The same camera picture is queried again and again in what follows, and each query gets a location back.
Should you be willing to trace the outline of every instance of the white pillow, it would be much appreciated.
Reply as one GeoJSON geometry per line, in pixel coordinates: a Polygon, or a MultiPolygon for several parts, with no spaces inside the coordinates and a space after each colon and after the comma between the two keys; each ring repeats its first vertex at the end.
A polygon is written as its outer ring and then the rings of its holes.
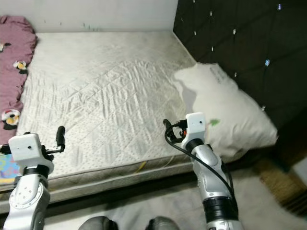
{"type": "Polygon", "coordinates": [[[175,79],[187,112],[205,113],[205,141],[225,162],[275,144],[274,124],[218,64],[197,63],[176,72],[175,79]]]}

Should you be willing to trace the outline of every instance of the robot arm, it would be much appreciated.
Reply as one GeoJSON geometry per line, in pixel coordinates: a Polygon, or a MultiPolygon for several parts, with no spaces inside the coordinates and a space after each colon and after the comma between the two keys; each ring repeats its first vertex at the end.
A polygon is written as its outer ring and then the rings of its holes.
{"type": "Polygon", "coordinates": [[[198,178],[202,203],[204,205],[208,230],[243,230],[238,221],[238,209],[233,189],[229,186],[230,178],[226,175],[226,168],[220,157],[216,156],[212,149],[204,144],[206,131],[205,117],[203,113],[186,115],[175,125],[167,120],[165,136],[167,142],[192,157],[193,170],[198,178]],[[172,127],[180,127],[182,138],[180,149],[174,143],[179,143],[174,135],[172,127]]]}
{"type": "Polygon", "coordinates": [[[45,211],[50,200],[47,178],[53,171],[53,156],[48,154],[64,151],[64,133],[65,128],[60,126],[57,146],[50,149],[41,145],[37,134],[12,137],[8,146],[0,149],[5,154],[12,154],[22,174],[10,195],[10,212],[4,230],[43,229],[45,211]]]}

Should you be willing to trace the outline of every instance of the floor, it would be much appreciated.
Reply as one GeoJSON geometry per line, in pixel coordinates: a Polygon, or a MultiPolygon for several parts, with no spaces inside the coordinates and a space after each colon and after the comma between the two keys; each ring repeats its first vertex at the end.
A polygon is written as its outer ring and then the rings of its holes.
{"type": "MultiPolygon", "coordinates": [[[[251,169],[233,172],[239,218],[245,230],[306,230],[307,219],[283,210],[251,169]]],[[[46,230],[78,229],[87,219],[105,215],[120,230],[143,230],[155,216],[172,218],[181,230],[205,229],[195,182],[46,218],[46,230]]]]}

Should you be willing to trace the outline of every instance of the white mattress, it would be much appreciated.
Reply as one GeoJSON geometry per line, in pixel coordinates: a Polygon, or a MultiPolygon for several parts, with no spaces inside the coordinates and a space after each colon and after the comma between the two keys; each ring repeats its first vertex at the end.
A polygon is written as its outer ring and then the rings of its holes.
{"type": "Polygon", "coordinates": [[[65,126],[52,201],[191,170],[163,135],[164,118],[185,117],[173,73],[195,64],[172,32],[37,36],[17,133],[38,133],[49,147],[65,126]]]}

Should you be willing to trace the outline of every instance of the black tufted headboard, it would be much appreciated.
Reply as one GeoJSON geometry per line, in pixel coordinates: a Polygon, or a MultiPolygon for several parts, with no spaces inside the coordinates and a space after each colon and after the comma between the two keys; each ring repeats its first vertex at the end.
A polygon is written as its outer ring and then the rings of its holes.
{"type": "Polygon", "coordinates": [[[278,129],[307,107],[307,1],[179,0],[174,33],[198,62],[218,62],[278,129]]]}

